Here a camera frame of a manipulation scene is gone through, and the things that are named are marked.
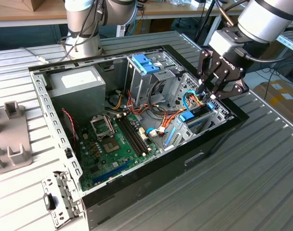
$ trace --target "metal bracket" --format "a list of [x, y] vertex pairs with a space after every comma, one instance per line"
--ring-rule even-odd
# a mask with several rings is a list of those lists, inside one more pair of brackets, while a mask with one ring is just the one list
[[68, 171], [53, 172], [41, 181], [44, 189], [43, 199], [48, 211], [51, 211], [54, 226], [60, 228], [73, 218], [82, 216], [83, 206]]

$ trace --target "blue plastic clip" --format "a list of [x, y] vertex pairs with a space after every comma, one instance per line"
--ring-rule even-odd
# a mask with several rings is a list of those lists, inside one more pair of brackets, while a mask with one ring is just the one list
[[183, 112], [181, 115], [180, 115], [180, 119], [184, 122], [184, 121], [187, 121], [191, 118], [195, 117], [190, 111], [187, 111], [187, 112]]
[[210, 102], [208, 102], [208, 107], [209, 107], [211, 110], [213, 110], [213, 109], [215, 108], [214, 104], [212, 104], [212, 103], [210, 103]]
[[154, 66], [151, 60], [144, 54], [133, 55], [132, 59], [145, 74], [151, 74], [160, 70], [158, 67]]

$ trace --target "black plastic part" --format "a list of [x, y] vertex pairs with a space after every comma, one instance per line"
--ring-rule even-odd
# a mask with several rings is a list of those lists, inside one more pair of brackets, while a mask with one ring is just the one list
[[51, 211], [55, 209], [55, 202], [53, 200], [51, 193], [50, 194], [45, 193], [43, 196], [43, 199], [44, 199], [47, 211]]
[[71, 152], [70, 148], [66, 148], [64, 151], [68, 159], [73, 157], [73, 153]]

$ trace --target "slotted aluminum surface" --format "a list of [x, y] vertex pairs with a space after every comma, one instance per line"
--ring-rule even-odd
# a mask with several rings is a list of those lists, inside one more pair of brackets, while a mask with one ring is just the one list
[[[170, 44], [194, 66], [199, 49], [177, 32], [103, 40], [108, 53]], [[31, 48], [49, 61], [59, 45]], [[34, 163], [0, 175], [0, 230], [54, 230], [40, 181], [61, 170], [27, 71], [39, 65], [23, 50], [0, 51], [0, 107], [16, 100], [27, 109]], [[293, 128], [252, 93], [234, 98], [250, 116], [213, 156], [111, 218], [99, 231], [293, 230]], [[87, 230], [83, 218], [63, 230]]]
[[293, 50], [293, 31], [283, 32], [278, 38], [277, 41], [283, 44], [284, 46]]

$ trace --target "black cable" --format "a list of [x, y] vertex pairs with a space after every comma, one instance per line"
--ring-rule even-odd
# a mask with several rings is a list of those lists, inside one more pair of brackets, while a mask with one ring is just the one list
[[[92, 5], [90, 7], [90, 10], [89, 10], [87, 16], [85, 17], [85, 19], [83, 20], [81, 30], [80, 30], [80, 32], [79, 32], [79, 34], [78, 34], [77, 37], [80, 37], [81, 34], [83, 34], [87, 29], [89, 29], [90, 26], [94, 23], [94, 22], [92, 22], [92, 24], [89, 27], [87, 27], [86, 29], [84, 29], [85, 23], [86, 23], [88, 17], [90, 16], [90, 13], [91, 13], [92, 8], [94, 7], [94, 5], [95, 5], [95, 11], [97, 9], [98, 0], [96, 0], [96, 4], [94, 4], [94, 3], [95, 3], [95, 0], [93, 0], [92, 3], [91, 3]], [[87, 41], [89, 41], [94, 36], [94, 34], [96, 32], [96, 29], [97, 29], [97, 26], [98, 26], [98, 23], [99, 22], [96, 22], [96, 25], [94, 27], [94, 30], [93, 30], [92, 34], [85, 41], [83, 41], [81, 43], [77, 43], [78, 42], [78, 39], [77, 39], [75, 44], [71, 44], [70, 46], [72, 46], [72, 47], [65, 53], [65, 55], [59, 60], [59, 62], [63, 61], [69, 55], [69, 53], [74, 49], [75, 46], [82, 45], [83, 43], [86, 43]]]
[[212, 10], [213, 10], [214, 5], [215, 5], [215, 0], [213, 0], [213, 1], [211, 2], [211, 5], [210, 5], [210, 7], [209, 7], [209, 9], [208, 9], [208, 11], [207, 11], [207, 13], [206, 13], [204, 19], [203, 19], [202, 25], [200, 26], [199, 32], [196, 34], [196, 36], [195, 36], [195, 38], [194, 38], [194, 42], [195, 42], [195, 43], [198, 42], [198, 39], [200, 38], [200, 36], [201, 36], [201, 34], [202, 34], [202, 31], [203, 31], [203, 29], [204, 29], [204, 27], [205, 27], [207, 21], [209, 20], [209, 17], [210, 17], [210, 14], [211, 14]]
[[56, 33], [55, 33], [55, 31], [53, 31], [53, 26], [52, 25], [49, 25], [49, 26], [50, 26], [50, 30], [52, 32], [52, 36], [53, 36], [54, 42], [55, 43], [58, 43], [58, 39], [57, 39], [58, 37], [55, 38]]
[[178, 110], [172, 110], [172, 111], [166, 111], [163, 107], [161, 106], [155, 106], [158, 111], [156, 111], [153, 107], [153, 104], [151, 103], [151, 96], [152, 96], [152, 92], [154, 91], [155, 87], [159, 87], [161, 85], [161, 82], [159, 80], [157, 80], [153, 86], [151, 87], [149, 93], [148, 93], [148, 99], [147, 99], [147, 105], [148, 105], [148, 108], [151, 112], [153, 112], [153, 114], [155, 114], [156, 116], [160, 116], [160, 117], [163, 117], [165, 114], [167, 115], [171, 115], [171, 114], [174, 114], [176, 113]]
[[234, 3], [234, 4], [230, 5], [230, 6], [228, 6], [227, 8], [225, 8], [225, 11], [227, 12], [227, 11], [231, 10], [232, 8], [234, 8], [234, 7], [238, 6], [238, 5], [241, 5], [242, 3], [247, 2], [247, 1], [249, 1], [249, 0], [237, 1], [236, 3]]
[[266, 94], [264, 95], [264, 99], [266, 99], [266, 95], [267, 95], [268, 87], [269, 87], [269, 85], [270, 85], [271, 78], [272, 78], [274, 72], [275, 72], [275, 70], [273, 71], [273, 73], [272, 73], [271, 76], [270, 76], [270, 79], [269, 79], [268, 82], [267, 82], [267, 86], [266, 86]]
[[279, 70], [280, 70], [281, 68], [285, 67], [285, 66], [286, 66], [286, 64], [283, 64], [283, 65], [280, 66], [279, 68], [271, 68], [270, 66], [266, 66], [266, 67], [261, 68], [260, 70], [262, 70], [262, 71], [263, 71], [263, 69], [269, 68], [269, 70], [268, 70], [267, 72], [263, 71], [263, 72], [265, 72], [265, 73], [268, 73], [268, 72], [272, 73], [269, 79], [267, 79], [267, 78], [265, 78], [264, 76], [262, 76], [261, 74], [259, 74], [259, 73], [257, 72], [257, 71], [259, 71], [259, 70], [255, 71], [259, 76], [261, 76], [262, 78], [268, 80], [268, 81], [267, 81], [267, 86], [266, 86], [266, 93], [265, 93], [265, 95], [264, 95], [264, 99], [266, 99], [266, 95], [267, 95], [267, 92], [268, 92], [268, 88], [269, 88], [269, 85], [270, 85], [270, 82], [271, 82], [271, 79], [272, 79], [274, 73], [277, 72], [278, 74], [276, 73], [275, 75], [278, 76], [281, 80], [285, 81], [286, 83], [293, 84], [291, 81], [288, 82], [288, 81], [286, 81], [285, 79], [283, 79], [282, 77], [280, 77], [280, 72], [279, 72]]
[[204, 10], [205, 10], [205, 4], [203, 5], [202, 14], [201, 14], [201, 17], [200, 17], [200, 19], [198, 21], [198, 24], [197, 24], [197, 29], [196, 29], [196, 32], [195, 32], [195, 39], [196, 39], [196, 35], [197, 35], [198, 29], [199, 29], [199, 26], [200, 26], [200, 23], [201, 23], [201, 19], [203, 18]]
[[140, 10], [141, 11], [141, 15], [142, 15], [142, 23], [141, 23], [141, 27], [140, 27], [140, 35], [141, 35], [141, 33], [142, 33], [142, 26], [143, 26], [143, 15], [145, 14], [145, 10], [144, 10], [144, 8], [142, 9], [142, 10]]
[[[293, 27], [289, 27], [285, 31], [293, 31]], [[244, 57], [247, 60], [257, 62], [257, 63], [263, 63], [263, 64], [277, 63], [277, 62], [285, 61], [287, 59], [291, 59], [293, 57], [293, 53], [292, 53], [288, 57], [284, 57], [284, 58], [280, 58], [280, 59], [258, 59], [258, 58], [252, 57], [248, 53], [244, 53], [239, 48], [236, 48], [235, 51], [239, 56]]]
[[[141, 31], [142, 31], [142, 25], [143, 25], [143, 14], [144, 14], [144, 10], [142, 11], [142, 10], [140, 10], [141, 11], [141, 17], [140, 17], [140, 19], [138, 20], [138, 22], [137, 23], [139, 23], [141, 20], [142, 20], [142, 24], [141, 24], [141, 28], [140, 28], [140, 34], [141, 34]], [[128, 24], [127, 26], [126, 26], [126, 28], [125, 28], [125, 32], [124, 32], [124, 36], [126, 36], [126, 34], [127, 34], [127, 32], [129, 31], [129, 29], [131, 29], [133, 27], [133, 25], [130, 25], [130, 24]]]
[[149, 117], [151, 117], [152, 119], [159, 120], [159, 117], [155, 118], [155, 117], [151, 116], [151, 115], [148, 113], [148, 110], [146, 110], [146, 113], [147, 113], [147, 115], [148, 115]]

